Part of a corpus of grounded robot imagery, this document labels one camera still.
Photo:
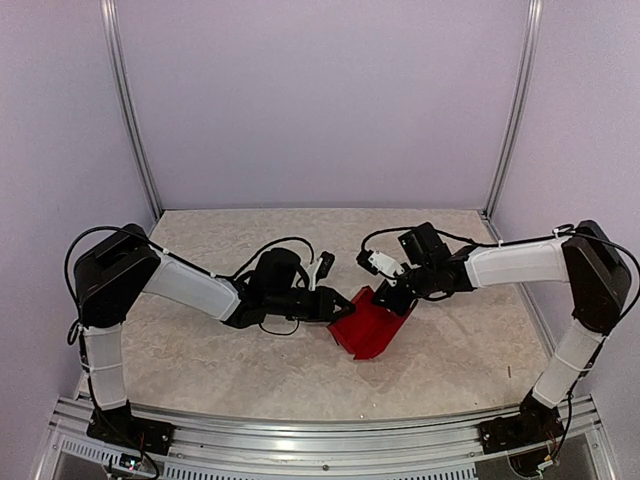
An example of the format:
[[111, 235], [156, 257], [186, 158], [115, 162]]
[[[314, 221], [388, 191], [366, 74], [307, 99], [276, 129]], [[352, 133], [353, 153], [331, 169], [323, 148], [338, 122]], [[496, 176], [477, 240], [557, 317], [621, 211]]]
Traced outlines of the red paper box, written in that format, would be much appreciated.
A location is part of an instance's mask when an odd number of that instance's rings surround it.
[[404, 315], [373, 303], [374, 291], [365, 286], [352, 298], [355, 312], [329, 325], [338, 345], [356, 361], [371, 360], [385, 351], [415, 309], [414, 301]]

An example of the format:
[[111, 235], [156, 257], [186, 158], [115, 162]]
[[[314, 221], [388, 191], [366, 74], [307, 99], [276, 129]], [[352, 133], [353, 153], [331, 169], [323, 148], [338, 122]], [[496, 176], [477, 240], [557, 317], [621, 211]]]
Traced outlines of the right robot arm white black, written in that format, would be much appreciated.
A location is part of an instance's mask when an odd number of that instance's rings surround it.
[[556, 407], [569, 394], [604, 341], [638, 302], [639, 293], [631, 288], [639, 272], [637, 259], [592, 220], [511, 242], [485, 244], [465, 238], [457, 252], [445, 242], [450, 233], [429, 222], [396, 231], [406, 263], [367, 248], [361, 249], [357, 262], [384, 279], [374, 294], [374, 305], [397, 315], [406, 314], [417, 300], [437, 302], [498, 285], [569, 285], [573, 321], [527, 395], [534, 405], [511, 423], [518, 442], [535, 442], [550, 427], [546, 409]]

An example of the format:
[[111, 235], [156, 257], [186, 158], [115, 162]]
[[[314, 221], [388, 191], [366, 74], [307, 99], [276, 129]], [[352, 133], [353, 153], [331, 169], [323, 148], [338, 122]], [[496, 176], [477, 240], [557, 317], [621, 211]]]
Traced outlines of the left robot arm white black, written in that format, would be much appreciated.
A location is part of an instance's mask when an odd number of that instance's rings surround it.
[[82, 366], [102, 430], [121, 445], [140, 434], [125, 410], [123, 324], [143, 296], [198, 311], [233, 329], [261, 326], [269, 316], [294, 323], [334, 324], [354, 304], [323, 285], [334, 257], [312, 252], [308, 261], [285, 248], [282, 237], [261, 246], [231, 274], [199, 266], [154, 242], [137, 224], [104, 225], [78, 235], [63, 264], [75, 305], [70, 342], [80, 343]]

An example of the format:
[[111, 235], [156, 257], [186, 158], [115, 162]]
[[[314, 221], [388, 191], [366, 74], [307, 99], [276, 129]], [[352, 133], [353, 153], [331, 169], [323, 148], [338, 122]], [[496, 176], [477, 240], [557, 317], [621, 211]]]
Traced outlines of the small green circuit board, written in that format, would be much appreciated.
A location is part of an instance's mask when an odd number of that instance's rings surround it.
[[127, 471], [139, 471], [143, 460], [134, 455], [123, 453], [118, 461], [118, 466]]

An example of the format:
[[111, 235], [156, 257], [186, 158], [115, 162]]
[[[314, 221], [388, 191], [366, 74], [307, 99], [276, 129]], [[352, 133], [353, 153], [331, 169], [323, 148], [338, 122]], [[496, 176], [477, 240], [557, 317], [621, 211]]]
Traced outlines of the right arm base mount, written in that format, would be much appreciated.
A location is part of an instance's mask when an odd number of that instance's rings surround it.
[[541, 420], [531, 414], [496, 417], [481, 422], [478, 433], [484, 454], [526, 447], [564, 434], [562, 422], [552, 417]]

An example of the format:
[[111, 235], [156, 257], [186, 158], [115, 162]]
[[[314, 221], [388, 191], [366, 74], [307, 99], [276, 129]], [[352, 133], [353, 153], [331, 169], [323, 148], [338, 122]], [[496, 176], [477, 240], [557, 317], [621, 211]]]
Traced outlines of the front aluminium rail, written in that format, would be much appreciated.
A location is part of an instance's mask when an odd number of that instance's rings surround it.
[[[621, 479], [593, 400], [572, 402], [570, 430], [556, 463], [543, 479]], [[91, 467], [75, 478], [105, 479], [101, 467], [131, 479], [152, 478], [151, 471], [128, 474], [119, 461], [131, 449], [86, 436], [92, 406], [84, 394], [60, 398], [45, 429], [28, 479], [54, 479], [73, 460]], [[517, 407], [484, 409], [413, 419], [293, 421], [234, 418], [133, 404], [143, 419], [171, 423], [167, 455], [152, 455], [160, 479], [472, 479], [482, 463], [495, 463], [514, 475], [510, 461], [538, 443], [486, 454], [479, 426], [512, 417]]]

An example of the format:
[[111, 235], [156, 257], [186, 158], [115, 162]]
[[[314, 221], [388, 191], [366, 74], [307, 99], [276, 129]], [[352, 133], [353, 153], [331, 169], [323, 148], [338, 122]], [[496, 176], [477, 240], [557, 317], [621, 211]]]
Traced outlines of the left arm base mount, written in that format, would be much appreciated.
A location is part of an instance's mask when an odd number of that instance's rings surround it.
[[90, 438], [144, 453], [167, 455], [175, 426], [168, 422], [133, 417], [123, 425], [109, 426], [93, 417], [87, 428]]

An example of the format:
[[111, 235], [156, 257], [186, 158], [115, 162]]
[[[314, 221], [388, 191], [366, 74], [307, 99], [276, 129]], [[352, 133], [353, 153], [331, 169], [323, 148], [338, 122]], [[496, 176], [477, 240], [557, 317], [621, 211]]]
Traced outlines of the right aluminium frame post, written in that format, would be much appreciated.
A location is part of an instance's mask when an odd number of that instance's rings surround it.
[[518, 63], [514, 93], [499, 151], [497, 167], [488, 192], [488, 198], [482, 210], [487, 222], [491, 222], [497, 212], [518, 140], [535, 65], [542, 11], [542, 0], [530, 0], [528, 2], [523, 44]]

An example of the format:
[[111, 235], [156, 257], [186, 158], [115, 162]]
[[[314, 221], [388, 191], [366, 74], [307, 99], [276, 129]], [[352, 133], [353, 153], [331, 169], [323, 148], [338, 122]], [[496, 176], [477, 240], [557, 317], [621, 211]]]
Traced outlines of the aluminium frame post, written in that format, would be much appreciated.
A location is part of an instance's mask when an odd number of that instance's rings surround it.
[[542, 11], [542, 0], [530, 0], [528, 2], [523, 44], [518, 63], [514, 93], [499, 151], [497, 167], [488, 192], [488, 198], [482, 210], [487, 222], [491, 222], [497, 212], [518, 140], [535, 65]]
[[119, 29], [117, 2], [114, 0], [101, 0], [100, 13], [124, 129], [132, 151], [134, 165], [140, 177], [144, 197], [149, 206], [152, 218], [157, 222], [161, 219], [164, 208], [147, 158], [135, 111], [126, 69], [123, 42]]

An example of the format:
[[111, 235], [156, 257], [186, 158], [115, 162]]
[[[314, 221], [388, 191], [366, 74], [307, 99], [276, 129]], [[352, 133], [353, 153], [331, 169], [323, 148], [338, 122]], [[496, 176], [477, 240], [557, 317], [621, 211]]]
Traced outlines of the left aluminium frame post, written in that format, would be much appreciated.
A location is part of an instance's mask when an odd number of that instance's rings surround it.
[[123, 42], [119, 29], [117, 2], [114, 0], [101, 0], [100, 13], [124, 129], [132, 151], [134, 165], [140, 177], [144, 197], [149, 206], [152, 218], [157, 222], [161, 219], [164, 208], [147, 158], [135, 111], [126, 69]]

